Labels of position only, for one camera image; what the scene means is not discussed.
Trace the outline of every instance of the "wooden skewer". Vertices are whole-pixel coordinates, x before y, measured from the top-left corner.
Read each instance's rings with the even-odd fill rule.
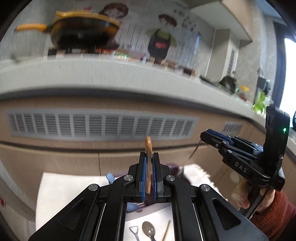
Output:
[[[165,241],[165,238],[166,238],[166,236],[167,236],[167,234],[168,234],[168,229],[169,229],[169,227],[170,227],[170,221],[168,222],[167,228],[166,228],[166,230],[165,230],[165,235],[163,236],[163,240],[162,240],[162,241]]]
[[[146,159],[147,159],[147,168],[146,168],[146,185],[145,185],[145,191],[146,193],[150,194],[150,188],[151,188],[151,171],[152,171],[152,143],[151,138],[146,137],[145,139],[145,150],[146,150]]]

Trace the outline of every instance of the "kitchen counter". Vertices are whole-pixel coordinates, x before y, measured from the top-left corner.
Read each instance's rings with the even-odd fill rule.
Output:
[[[144,99],[248,119],[265,130],[263,117],[199,78],[109,56],[69,55],[6,63],[0,65],[0,86],[0,100],[46,95]],[[295,161],[292,136],[287,147]]]

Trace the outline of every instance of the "blue gripper pad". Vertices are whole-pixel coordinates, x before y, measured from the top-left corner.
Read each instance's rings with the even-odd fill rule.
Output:
[[[142,202],[145,200],[145,185],[146,185],[146,168],[147,168],[147,159],[146,156],[144,157],[144,164],[143,164],[143,174],[142,174]]]
[[[152,155],[152,175],[153,175],[153,194],[154,194],[154,201],[156,201],[157,200],[157,185],[156,185],[156,173],[155,173],[154,155]]]
[[[223,134],[221,134],[221,133],[219,133],[219,132],[216,132],[216,131],[213,131],[213,130],[206,130],[206,131],[207,131],[208,133],[211,133],[212,135],[216,135],[216,136],[220,137],[221,139],[223,139],[223,140],[225,140],[226,142],[228,142],[228,144],[229,144],[230,146],[233,146],[233,143],[232,143],[231,139],[230,139],[228,136],[223,135]]]

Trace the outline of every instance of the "cartoon woman drawing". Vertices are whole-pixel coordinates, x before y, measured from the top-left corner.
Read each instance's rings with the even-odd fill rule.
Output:
[[[120,22],[128,14],[128,7],[123,3],[111,3],[106,5],[99,14],[109,16]]]
[[[162,24],[161,28],[146,31],[150,36],[148,52],[155,58],[156,64],[160,64],[166,58],[170,46],[177,46],[175,38],[170,34],[170,31],[177,26],[177,21],[166,14],[159,15],[158,19]]]
[[[120,24],[122,24],[121,19],[124,18],[128,14],[128,7],[123,3],[110,3],[106,5],[102,11],[99,12],[99,14],[109,16],[111,18],[114,18]],[[117,49],[119,47],[119,44],[116,43],[115,39],[111,39],[108,43],[106,48],[107,49]]]

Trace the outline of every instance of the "black handle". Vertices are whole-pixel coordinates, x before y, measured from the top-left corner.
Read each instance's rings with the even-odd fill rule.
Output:
[[[256,188],[252,185],[252,189],[248,195],[248,200],[250,202],[249,208],[247,208],[247,209],[240,208],[239,212],[242,215],[244,215],[247,219],[250,219],[262,201],[262,195],[260,194],[260,188]]]

